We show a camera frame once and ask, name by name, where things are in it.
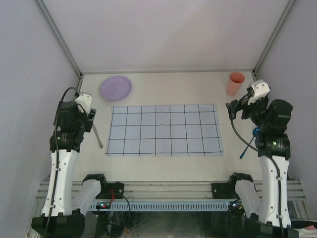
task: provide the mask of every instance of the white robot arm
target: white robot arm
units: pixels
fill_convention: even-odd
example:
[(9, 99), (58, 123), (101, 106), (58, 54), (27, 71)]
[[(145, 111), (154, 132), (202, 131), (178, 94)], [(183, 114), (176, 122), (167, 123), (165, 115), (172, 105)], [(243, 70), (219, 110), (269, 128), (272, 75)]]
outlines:
[[(235, 184), (235, 191), (248, 218), (244, 224), (245, 237), (297, 237), (296, 231), (291, 229), (287, 208), (290, 142), (285, 130), (293, 107), (284, 100), (273, 100), (267, 107), (270, 89), (263, 80), (252, 83), (247, 90), (248, 93), (239, 101), (226, 104), (232, 127), (240, 139), (242, 137), (233, 124), (237, 111), (243, 110), (241, 118), (250, 118), (260, 129), (256, 136), (256, 148), (242, 140), (256, 150), (260, 158), (263, 175), (262, 202), (252, 182), (239, 180)], [(258, 216), (256, 221), (250, 219), (252, 214)]]
[(86, 212), (102, 190), (101, 180), (98, 179), (100, 175), (90, 175), (73, 201), (71, 199), (73, 172), (80, 144), (84, 133), (90, 132), (93, 126), (96, 110), (91, 109), (92, 97), (86, 93), (76, 93), (75, 101), (63, 102), (69, 89), (58, 105), (55, 130), (50, 139), (52, 169), (48, 194), (41, 216), (33, 218), (31, 224), (44, 237), (81, 237)]

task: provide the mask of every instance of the purple plate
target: purple plate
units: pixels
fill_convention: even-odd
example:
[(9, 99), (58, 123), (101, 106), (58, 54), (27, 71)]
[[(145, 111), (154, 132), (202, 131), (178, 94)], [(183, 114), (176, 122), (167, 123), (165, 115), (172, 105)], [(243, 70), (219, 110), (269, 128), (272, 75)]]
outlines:
[(106, 79), (100, 86), (100, 93), (104, 99), (118, 101), (131, 92), (131, 81), (124, 76), (114, 76)]

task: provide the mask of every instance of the black cable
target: black cable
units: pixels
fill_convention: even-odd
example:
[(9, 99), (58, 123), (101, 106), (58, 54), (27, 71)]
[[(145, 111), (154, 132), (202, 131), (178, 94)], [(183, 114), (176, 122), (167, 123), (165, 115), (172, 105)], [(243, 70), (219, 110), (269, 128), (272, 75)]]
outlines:
[(236, 133), (236, 135), (240, 138), (240, 140), (242, 140), (247, 146), (249, 146), (251, 149), (258, 151), (257, 148), (253, 147), (250, 143), (248, 143), (245, 139), (242, 138), (242, 136), (240, 136), (240, 134), (238, 133), (238, 131), (236, 130), (236, 127), (234, 126), (233, 123), (233, 117), (234, 117), (234, 112), (238, 106), (238, 104), (240, 104), (242, 102), (242, 100), (244, 100), (249, 94), (247, 93), (246, 95), (244, 95), (239, 101), (238, 103), (234, 106), (234, 108), (231, 110), (230, 112), (230, 121), (231, 121), (231, 126), (233, 131)]
[(83, 112), (84, 112), (85, 114), (87, 114), (87, 112), (86, 112), (86, 110), (84, 109), (83, 105), (81, 105), (80, 103), (77, 103), (77, 105), (82, 108), (82, 110), (83, 110)]
[(111, 223), (111, 222), (108, 222), (108, 225), (112, 225), (112, 226), (120, 226), (120, 224), (115, 224), (115, 223)]
[(130, 203), (129, 203), (129, 200), (128, 200), (123, 194), (121, 194), (121, 193), (116, 193), (116, 192), (107, 192), (107, 193), (103, 193), (102, 195), (109, 195), (109, 194), (114, 194), (114, 195), (122, 196), (122, 197), (126, 200), (128, 206), (129, 206), (129, 215), (128, 215), (128, 219), (127, 219), (127, 224), (129, 224), (129, 222), (130, 222), (130, 216), (131, 216), (131, 205), (130, 205)]
[(229, 231), (229, 227), (228, 227), (228, 214), (226, 216), (226, 227), (227, 227), (227, 233), (228, 235), (230, 236), (230, 238), (232, 238), (231, 234), (230, 234), (230, 231)]
[(60, 102), (58, 103), (58, 107), (57, 107), (55, 118), (54, 118), (54, 135), (55, 135), (55, 146), (56, 146), (56, 148), (55, 148), (56, 149), (56, 171), (55, 171), (55, 178), (54, 178), (52, 198), (51, 198), (51, 207), (50, 207), (50, 211), (49, 211), (48, 221), (46, 222), (43, 238), (46, 238), (46, 233), (48, 231), (49, 222), (50, 222), (50, 219), (51, 219), (51, 216), (52, 216), (53, 205), (54, 205), (54, 197), (55, 197), (55, 191), (56, 191), (56, 184), (57, 184), (57, 175), (58, 175), (58, 169), (59, 169), (59, 151), (58, 151), (58, 142), (57, 142), (57, 120), (58, 120), (58, 115), (59, 115), (59, 111), (60, 111), (61, 105), (63, 103), (63, 100), (64, 100), (67, 92), (69, 90), (71, 90), (71, 89), (74, 89), (76, 94), (78, 95), (78, 92), (77, 92), (76, 88), (74, 88), (74, 87), (67, 88), (65, 90)]
[(90, 210), (96, 217), (97, 217), (97, 213), (101, 210), (101, 208), (99, 208), (96, 212), (92, 212), (92, 210)]
[[(234, 116), (234, 111), (235, 109), (237, 108), (237, 105), (242, 102), (242, 100), (244, 100), (249, 94), (247, 93), (246, 95), (244, 95), (239, 101), (238, 103), (235, 105), (235, 107), (231, 110), (230, 112), (230, 121), (231, 121), (231, 125), (232, 125), (232, 129), (234, 130), (234, 132), (237, 134), (237, 136), (247, 145), (249, 146), (251, 149), (255, 150), (255, 151), (258, 151), (257, 148), (253, 147), (252, 145), (250, 145), (246, 140), (244, 140), (242, 138), (242, 136), (240, 136), (240, 134), (237, 132), (235, 126), (234, 126), (234, 123), (233, 123), (233, 116)], [(276, 173), (277, 173), (277, 179), (280, 178), (281, 179), (281, 173), (280, 173), (280, 170), (278, 168), (278, 165), (277, 163), (275, 162), (275, 160), (273, 158), (270, 158), (270, 157), (267, 157), (269, 158), (272, 163), (274, 164), (275, 166), (275, 169), (276, 169)], [(282, 184), (281, 184), (281, 180), (278, 180), (278, 213), (279, 213), (279, 225), (280, 225), (280, 228), (281, 228), (281, 234), (282, 234), (282, 237), (284, 237), (284, 228), (283, 228), (283, 221), (282, 221)]]
[(230, 210), (231, 210), (233, 204), (235, 204), (235, 203), (238, 202), (238, 201), (241, 201), (241, 199), (238, 198), (238, 199), (234, 200), (234, 201), (231, 203), (231, 205), (228, 206), (228, 212), (230, 212)]

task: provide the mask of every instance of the white grid paper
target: white grid paper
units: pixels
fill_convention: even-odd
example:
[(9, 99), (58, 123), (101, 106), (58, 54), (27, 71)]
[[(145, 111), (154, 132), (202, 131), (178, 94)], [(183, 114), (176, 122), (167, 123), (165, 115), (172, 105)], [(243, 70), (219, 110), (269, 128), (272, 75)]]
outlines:
[(222, 156), (216, 105), (113, 107), (108, 156)]

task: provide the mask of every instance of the table surface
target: table surface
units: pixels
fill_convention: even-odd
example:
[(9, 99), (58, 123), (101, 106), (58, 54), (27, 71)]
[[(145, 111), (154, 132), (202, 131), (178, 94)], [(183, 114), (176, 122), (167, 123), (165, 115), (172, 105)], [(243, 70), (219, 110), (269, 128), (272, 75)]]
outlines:
[[(87, 174), (103, 173), (108, 181), (221, 181), (228, 180), (233, 172), (251, 174), (254, 180), (262, 179), (257, 154), (248, 149), (239, 159), (245, 145), (232, 130), (226, 102), (239, 99), (253, 82), (250, 72), (235, 97), (225, 93), (230, 72), (186, 73), (129, 73), (121, 74), (132, 82), (132, 91), (119, 102), (107, 102), (100, 94), (101, 83), (115, 74), (88, 74), (84, 76), (81, 92), (93, 97), (92, 108), (97, 110), (95, 125), (104, 145), (98, 146), (93, 131), (85, 133), (80, 157), (74, 170), (74, 181)], [(113, 106), (216, 104), (222, 137), (223, 156), (129, 157), (107, 156), (107, 143)], [(237, 114), (235, 125), (247, 141), (255, 128), (250, 120), (241, 120)]]

